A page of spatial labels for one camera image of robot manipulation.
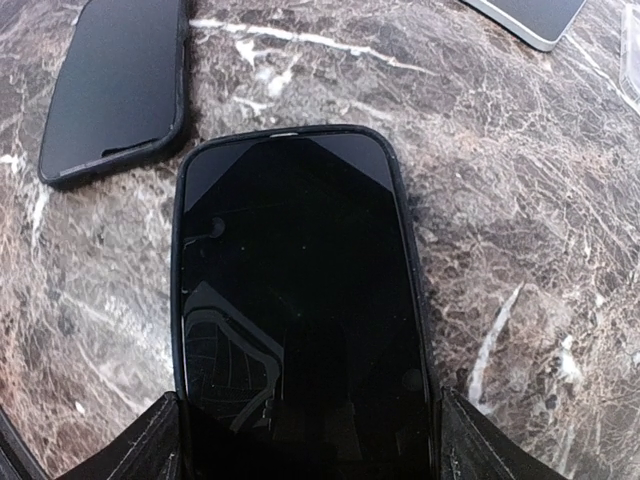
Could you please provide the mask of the clear magsafe phone case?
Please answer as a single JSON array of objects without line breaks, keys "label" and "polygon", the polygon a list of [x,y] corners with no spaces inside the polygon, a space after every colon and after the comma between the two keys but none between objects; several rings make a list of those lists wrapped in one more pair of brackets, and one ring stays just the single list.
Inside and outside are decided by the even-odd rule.
[{"label": "clear magsafe phone case", "polygon": [[639,112],[639,5],[627,3],[621,16],[620,89],[625,101]]}]

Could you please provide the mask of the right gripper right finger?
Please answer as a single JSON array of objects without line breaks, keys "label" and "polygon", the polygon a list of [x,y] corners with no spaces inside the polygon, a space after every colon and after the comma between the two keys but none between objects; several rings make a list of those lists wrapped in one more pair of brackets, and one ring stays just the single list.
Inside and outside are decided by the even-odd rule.
[{"label": "right gripper right finger", "polygon": [[564,479],[522,450],[459,392],[449,388],[442,390],[439,477]]}]

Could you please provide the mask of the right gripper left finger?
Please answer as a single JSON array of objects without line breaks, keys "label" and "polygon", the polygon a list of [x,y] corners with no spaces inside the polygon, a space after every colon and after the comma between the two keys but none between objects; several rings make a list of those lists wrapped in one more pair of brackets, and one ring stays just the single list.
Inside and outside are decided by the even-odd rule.
[{"label": "right gripper left finger", "polygon": [[179,404],[164,393],[110,444],[60,479],[182,479]]}]

